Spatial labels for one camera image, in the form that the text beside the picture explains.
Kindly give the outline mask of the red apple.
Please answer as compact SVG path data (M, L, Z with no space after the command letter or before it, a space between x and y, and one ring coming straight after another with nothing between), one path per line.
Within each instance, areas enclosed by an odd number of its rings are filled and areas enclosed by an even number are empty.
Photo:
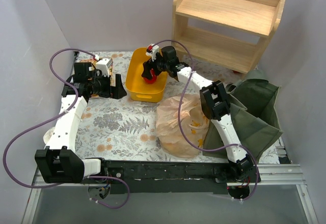
M150 79L145 78L145 77L143 78L144 81L145 81L147 84L153 84L153 83L155 83L156 80L157 80L157 75L155 74L155 72L154 72L153 69L150 70L150 74L151 74L151 78L150 78Z

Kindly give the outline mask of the yellow plastic bin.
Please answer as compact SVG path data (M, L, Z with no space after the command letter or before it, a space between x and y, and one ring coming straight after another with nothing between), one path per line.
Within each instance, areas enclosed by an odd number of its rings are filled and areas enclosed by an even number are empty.
M145 53L145 47L138 48L133 52L125 86L132 100L158 103L163 98L168 74L166 72L161 73L150 82L141 77L144 71L143 62L149 59Z

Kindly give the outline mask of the orange plastic grocery bag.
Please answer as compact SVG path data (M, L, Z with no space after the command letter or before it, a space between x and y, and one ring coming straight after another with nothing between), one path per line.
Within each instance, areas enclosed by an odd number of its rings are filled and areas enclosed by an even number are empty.
M209 127L204 116L200 97L185 94L182 99L181 113L178 113L180 96L165 99L156 109L156 135L161 147L167 153L179 158L194 158L203 147Z

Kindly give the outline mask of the dark green tote bag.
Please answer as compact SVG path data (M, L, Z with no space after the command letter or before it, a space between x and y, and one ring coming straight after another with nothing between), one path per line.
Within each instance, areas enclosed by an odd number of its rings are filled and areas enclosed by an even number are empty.
M261 70L252 70L226 87L235 131L257 161L283 133L275 110L279 90Z

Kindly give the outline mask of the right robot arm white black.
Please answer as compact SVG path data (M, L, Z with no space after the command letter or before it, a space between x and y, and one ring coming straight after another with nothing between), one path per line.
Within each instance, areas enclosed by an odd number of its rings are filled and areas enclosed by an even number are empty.
M216 149L202 149L190 141L188 143L203 152L226 150L231 178L236 182L247 179L255 163L235 131L230 112L231 104L223 83L204 78L188 64L180 62L173 46L160 49L158 45L150 44L146 48L146 55L150 59L143 63L142 77L152 80L155 75L167 72L170 77L184 83L185 88L192 85L199 93L204 116L217 129L223 146Z

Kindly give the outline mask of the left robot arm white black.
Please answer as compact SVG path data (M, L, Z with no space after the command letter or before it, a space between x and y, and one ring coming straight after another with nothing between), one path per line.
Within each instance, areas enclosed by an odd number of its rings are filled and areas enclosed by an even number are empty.
M35 161L46 183L80 183L91 176L97 183L108 179L102 158L80 159L75 153L79 123L89 99L121 99L124 90L120 74L113 74L113 60L101 58L95 64L77 62L73 74L66 79L62 91L63 116L57 119L45 148L37 150Z

